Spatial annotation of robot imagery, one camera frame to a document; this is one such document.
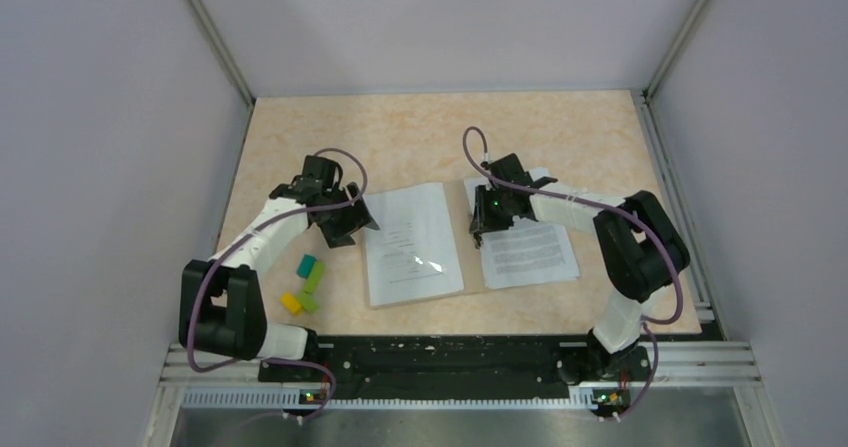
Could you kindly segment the form paper sheet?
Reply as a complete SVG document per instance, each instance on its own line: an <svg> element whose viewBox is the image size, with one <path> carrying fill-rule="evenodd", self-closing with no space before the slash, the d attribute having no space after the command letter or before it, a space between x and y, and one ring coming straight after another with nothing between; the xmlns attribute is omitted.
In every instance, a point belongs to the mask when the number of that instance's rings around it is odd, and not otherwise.
<svg viewBox="0 0 848 447"><path fill-rule="evenodd" d="M378 228L365 231L372 308L458 295L464 280L442 183L365 196Z"/></svg>

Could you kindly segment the yellow block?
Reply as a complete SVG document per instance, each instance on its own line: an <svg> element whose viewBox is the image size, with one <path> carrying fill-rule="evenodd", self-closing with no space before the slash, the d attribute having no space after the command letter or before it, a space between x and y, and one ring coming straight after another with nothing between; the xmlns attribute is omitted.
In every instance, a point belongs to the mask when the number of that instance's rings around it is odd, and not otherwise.
<svg viewBox="0 0 848 447"><path fill-rule="evenodd" d="M286 292L280 297L280 302L283 307L293 316L299 315L303 311L303 306L296 296Z"/></svg>

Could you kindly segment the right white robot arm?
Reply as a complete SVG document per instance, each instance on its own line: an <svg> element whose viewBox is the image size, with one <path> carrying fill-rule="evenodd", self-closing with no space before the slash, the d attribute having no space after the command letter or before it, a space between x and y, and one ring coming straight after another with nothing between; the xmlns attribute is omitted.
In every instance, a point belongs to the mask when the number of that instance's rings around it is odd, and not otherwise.
<svg viewBox="0 0 848 447"><path fill-rule="evenodd" d="M517 155L485 160L475 169L488 183L475 190L470 232L477 242L507 231L518 219L561 225L594 236L613 286L589 332L589 371L612 379L627 364L625 349L645 323L670 325L683 312L680 274L690 253L655 194L627 197L580 192L557 179L535 179Z"/></svg>

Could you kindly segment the long green block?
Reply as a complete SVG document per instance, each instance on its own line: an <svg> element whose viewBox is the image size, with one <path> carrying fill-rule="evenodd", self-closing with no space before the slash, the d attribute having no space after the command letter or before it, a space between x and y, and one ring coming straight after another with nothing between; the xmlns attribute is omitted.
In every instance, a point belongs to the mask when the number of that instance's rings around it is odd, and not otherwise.
<svg viewBox="0 0 848 447"><path fill-rule="evenodd" d="M302 291L307 295L313 295L320 285L325 272L325 264L322 261L316 261L307 275Z"/></svg>

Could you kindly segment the printed text paper sheet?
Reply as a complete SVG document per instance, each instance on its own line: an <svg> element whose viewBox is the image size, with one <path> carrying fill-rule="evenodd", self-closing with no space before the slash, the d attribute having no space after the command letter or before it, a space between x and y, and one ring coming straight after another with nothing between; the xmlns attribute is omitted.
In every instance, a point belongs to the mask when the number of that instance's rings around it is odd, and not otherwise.
<svg viewBox="0 0 848 447"><path fill-rule="evenodd" d="M488 289L567 282L580 277L563 225L518 218L505 231L482 234L479 251Z"/></svg>

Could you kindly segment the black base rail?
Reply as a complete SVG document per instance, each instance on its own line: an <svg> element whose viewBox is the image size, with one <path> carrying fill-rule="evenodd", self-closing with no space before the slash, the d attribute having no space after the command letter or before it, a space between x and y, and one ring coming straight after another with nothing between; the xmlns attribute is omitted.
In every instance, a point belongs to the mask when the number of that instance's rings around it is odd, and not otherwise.
<svg viewBox="0 0 848 447"><path fill-rule="evenodd" d="M578 335L320 335L307 359L325 369L265 362L258 379L320 385L336 379L336 400L547 400L593 383L631 387L652 368L644 347L608 354Z"/></svg>

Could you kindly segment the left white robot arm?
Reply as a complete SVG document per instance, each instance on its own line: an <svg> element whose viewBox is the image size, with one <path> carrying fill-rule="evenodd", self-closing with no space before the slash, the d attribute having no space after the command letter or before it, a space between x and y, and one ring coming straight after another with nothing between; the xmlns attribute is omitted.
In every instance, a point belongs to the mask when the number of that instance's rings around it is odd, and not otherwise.
<svg viewBox="0 0 848 447"><path fill-rule="evenodd" d="M194 259L180 280L178 341L190 366L203 371L195 354L236 361L280 359L297 380L319 371L313 331L271 321L260 282L288 245L316 227L328 248L351 246L363 228L375 230L364 200L368 186L344 181L344 169L330 159L333 148L305 157L302 170L275 187L260 213L226 247L209 259Z"/></svg>

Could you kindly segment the beige file folder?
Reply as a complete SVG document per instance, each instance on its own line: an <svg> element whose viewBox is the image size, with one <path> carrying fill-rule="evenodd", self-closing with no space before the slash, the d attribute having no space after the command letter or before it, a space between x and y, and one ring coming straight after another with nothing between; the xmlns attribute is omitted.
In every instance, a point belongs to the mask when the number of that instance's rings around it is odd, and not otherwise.
<svg viewBox="0 0 848 447"><path fill-rule="evenodd" d="M464 181L455 180L442 183L446 192L454 239L464 280L463 292L453 296L498 291L485 287L481 253L479 251L480 242L475 241L474 237L469 233L474 203L474 189L484 184L484 182L482 178L471 178Z"/></svg>

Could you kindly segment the small green block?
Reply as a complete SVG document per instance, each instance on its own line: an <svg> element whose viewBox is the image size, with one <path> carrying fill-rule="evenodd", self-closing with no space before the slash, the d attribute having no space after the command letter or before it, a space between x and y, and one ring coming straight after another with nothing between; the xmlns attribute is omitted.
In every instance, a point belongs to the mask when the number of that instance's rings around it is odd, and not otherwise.
<svg viewBox="0 0 848 447"><path fill-rule="evenodd" d="M298 292L295 295L295 299L301 305L302 310L306 313L315 313L320 308L318 302L308 292Z"/></svg>

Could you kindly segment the teal block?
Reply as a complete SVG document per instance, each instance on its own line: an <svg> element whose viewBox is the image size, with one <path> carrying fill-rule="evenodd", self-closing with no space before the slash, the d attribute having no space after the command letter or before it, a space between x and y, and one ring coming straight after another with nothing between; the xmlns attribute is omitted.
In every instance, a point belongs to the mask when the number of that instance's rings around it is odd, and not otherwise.
<svg viewBox="0 0 848 447"><path fill-rule="evenodd" d="M316 262L316 257L308 254L303 255L297 266L296 275L301 279L307 279L311 275Z"/></svg>

